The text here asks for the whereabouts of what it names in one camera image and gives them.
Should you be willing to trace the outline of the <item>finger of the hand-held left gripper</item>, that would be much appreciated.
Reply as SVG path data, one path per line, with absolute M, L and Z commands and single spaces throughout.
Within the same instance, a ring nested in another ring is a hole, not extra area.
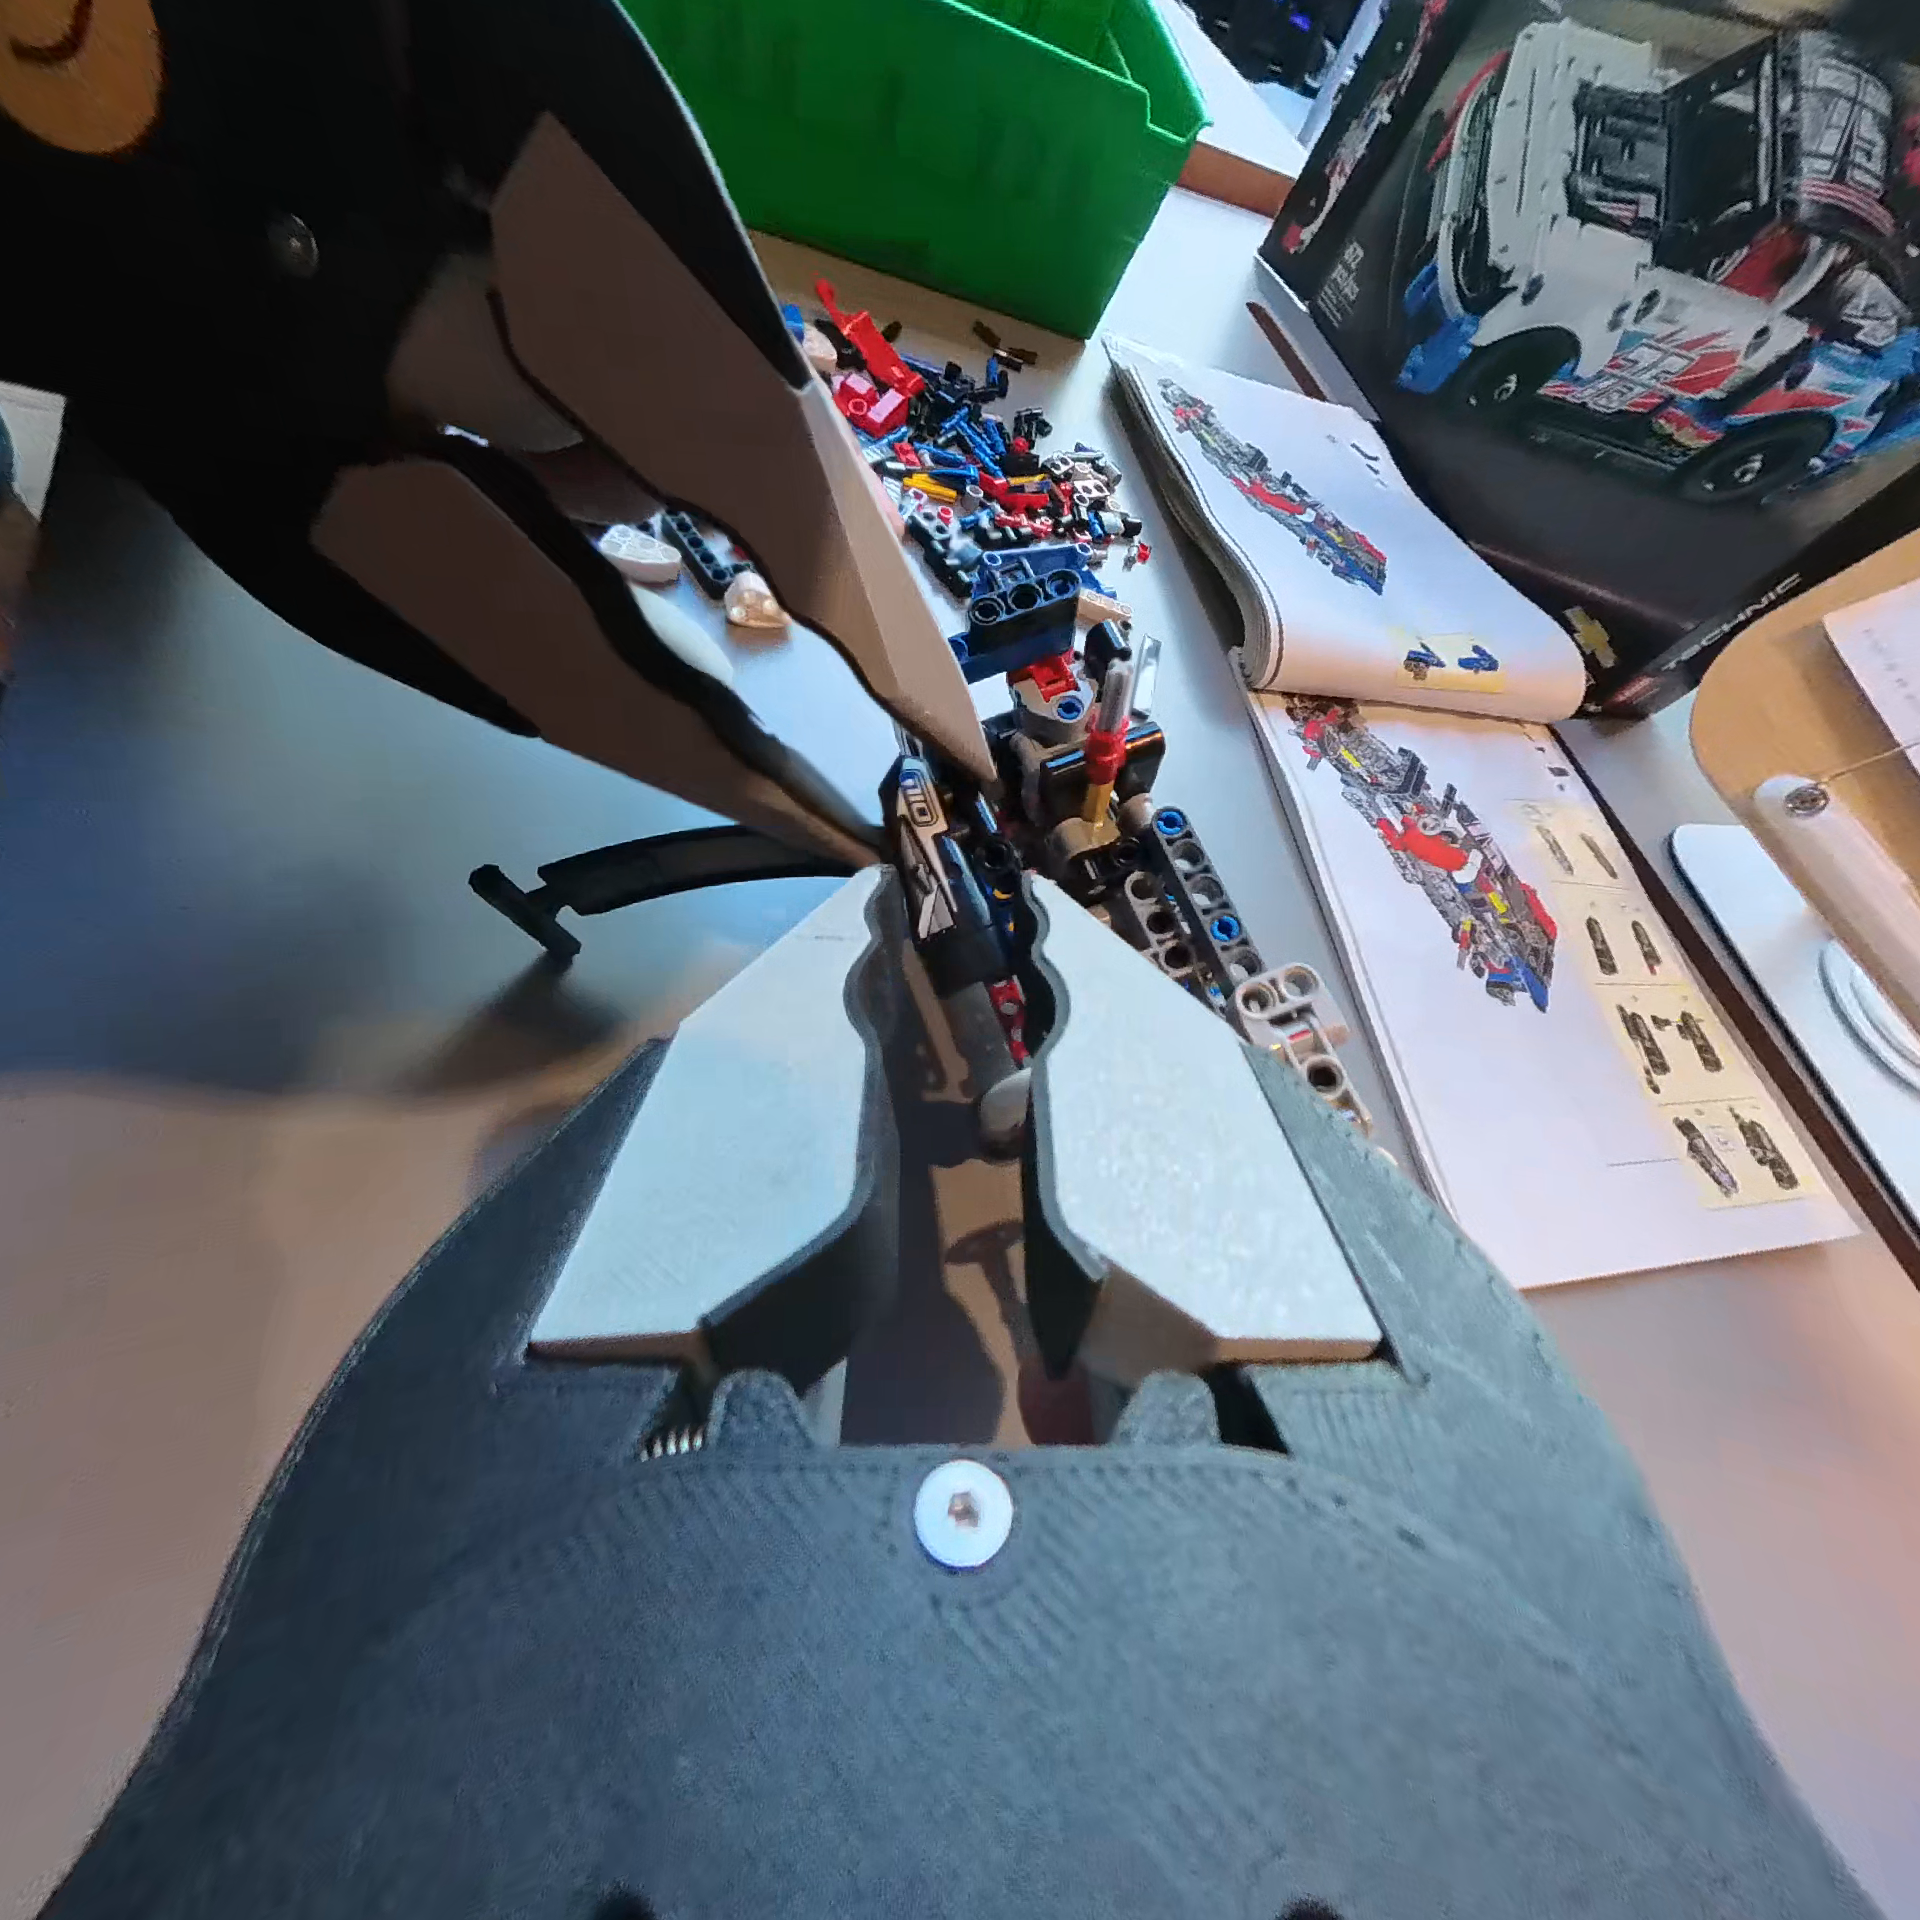
M 488 205 L 490 243 L 442 265 L 395 342 L 395 412 L 509 452 L 590 447 L 756 560 L 776 603 L 865 692 L 978 780 L 991 747 L 853 428 L 795 345 L 690 127 L 673 244 L 582 138 L 538 115 Z
M 442 452 L 341 466 L 313 548 L 537 734 L 761 830 L 784 845 L 874 867 L 881 830 L 784 747 L 509 459 Z

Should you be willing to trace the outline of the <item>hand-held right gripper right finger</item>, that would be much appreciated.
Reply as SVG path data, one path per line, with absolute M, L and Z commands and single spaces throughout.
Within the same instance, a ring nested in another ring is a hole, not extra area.
M 1023 1152 L 1050 1374 L 1373 1358 L 1380 1326 L 1267 1099 L 1267 1054 L 1055 883 L 1029 889 L 1053 1027 Z

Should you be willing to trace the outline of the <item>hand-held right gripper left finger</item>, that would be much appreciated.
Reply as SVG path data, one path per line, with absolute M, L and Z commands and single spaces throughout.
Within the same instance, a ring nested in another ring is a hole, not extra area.
M 899 1273 L 903 889 L 843 883 L 684 1019 L 530 1349 L 823 1386 Z

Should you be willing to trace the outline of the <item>partly built toy brick car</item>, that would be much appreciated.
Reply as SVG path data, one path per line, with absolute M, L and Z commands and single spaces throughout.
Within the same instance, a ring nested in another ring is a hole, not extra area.
M 1032 970 L 1032 880 L 1055 883 L 1373 1137 L 1339 1059 L 1349 1027 L 1324 978 L 1262 958 L 1190 812 L 1154 795 L 1167 756 L 1149 716 L 1156 671 L 1156 640 L 1100 621 L 1069 654 L 1003 675 L 1008 708 L 983 721 L 995 795 L 911 734 L 881 784 L 909 938 L 972 1078 L 994 1160 L 1023 1143 L 1029 1068 L 1053 1027 Z

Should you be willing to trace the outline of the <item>grey desk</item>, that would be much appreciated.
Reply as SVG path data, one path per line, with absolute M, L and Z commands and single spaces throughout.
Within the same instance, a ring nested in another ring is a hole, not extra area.
M 690 824 L 290 633 L 62 431 L 3 702 L 3 1916 L 117 1796 L 371 1310 L 823 898 L 643 905 L 543 978 L 466 872 Z M 1862 1228 L 1527 1308 L 1800 1793 L 1918 1916 L 1900 1251 Z

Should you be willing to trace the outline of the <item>black toy brick beam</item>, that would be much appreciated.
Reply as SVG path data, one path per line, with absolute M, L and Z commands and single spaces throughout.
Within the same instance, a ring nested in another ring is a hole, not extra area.
M 659 538 L 675 548 L 686 576 L 711 601 L 724 601 L 736 579 L 752 572 L 752 561 L 720 529 L 684 510 L 659 510 Z

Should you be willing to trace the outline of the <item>black curved toy brick piece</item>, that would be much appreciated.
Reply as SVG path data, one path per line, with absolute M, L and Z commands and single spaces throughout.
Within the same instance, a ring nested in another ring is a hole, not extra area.
M 850 880 L 841 857 L 804 852 L 747 827 L 673 830 L 633 842 L 566 857 L 538 870 L 538 885 L 516 885 L 501 867 L 466 874 L 472 893 L 537 942 L 560 967 L 582 955 L 562 921 L 604 918 L 629 905 L 736 883 Z

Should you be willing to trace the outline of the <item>pile of loose toy bricks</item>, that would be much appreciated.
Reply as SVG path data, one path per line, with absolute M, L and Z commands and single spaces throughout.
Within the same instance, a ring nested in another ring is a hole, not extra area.
M 780 319 L 893 510 L 903 544 L 964 616 L 946 646 L 968 682 L 1029 682 L 1090 702 L 1103 667 L 1084 667 L 1093 628 L 1129 631 L 1103 569 L 1149 560 L 1108 452 L 1063 442 L 1015 382 L 1040 352 L 978 319 L 980 362 L 906 342 L 899 319 L 841 301 L 820 278 Z

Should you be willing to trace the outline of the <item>open building instruction booklet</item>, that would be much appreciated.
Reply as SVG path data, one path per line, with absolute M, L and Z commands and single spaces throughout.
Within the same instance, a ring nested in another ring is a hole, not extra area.
M 1379 428 L 1108 339 L 1180 527 L 1234 591 L 1252 721 L 1415 1164 L 1517 1288 L 1859 1231 L 1551 726 L 1572 633 L 1427 510 Z

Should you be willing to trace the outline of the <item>green plastic bin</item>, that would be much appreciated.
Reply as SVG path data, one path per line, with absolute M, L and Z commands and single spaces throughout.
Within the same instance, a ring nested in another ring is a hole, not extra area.
M 626 3 L 752 230 L 1088 339 L 1213 120 L 1156 3 Z

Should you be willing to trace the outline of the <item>silver stand base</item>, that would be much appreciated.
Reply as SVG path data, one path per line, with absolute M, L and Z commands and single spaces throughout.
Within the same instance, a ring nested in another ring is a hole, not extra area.
M 1918 1110 L 1918 1033 L 1741 827 L 1686 824 L 1668 857 L 1805 1073 L 1835 1102 Z

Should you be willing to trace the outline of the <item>light wooden board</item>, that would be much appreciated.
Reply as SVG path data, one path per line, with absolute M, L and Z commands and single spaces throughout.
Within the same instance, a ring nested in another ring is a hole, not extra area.
M 1918 536 L 1761 616 L 1705 673 L 1693 756 L 1833 938 L 1918 1022 L 1918 766 L 1839 664 L 1826 615 L 1918 579 Z

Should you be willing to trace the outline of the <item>printed instruction sheet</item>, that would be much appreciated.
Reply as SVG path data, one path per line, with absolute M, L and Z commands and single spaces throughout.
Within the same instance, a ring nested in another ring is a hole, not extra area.
M 1918 766 L 1918 583 L 1830 612 L 1821 628 L 1867 708 Z

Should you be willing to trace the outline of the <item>toy car set box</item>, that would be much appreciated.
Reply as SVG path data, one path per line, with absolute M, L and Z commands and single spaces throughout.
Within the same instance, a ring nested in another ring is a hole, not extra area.
M 1918 529 L 1918 3 L 1390 3 L 1262 259 L 1584 716 Z

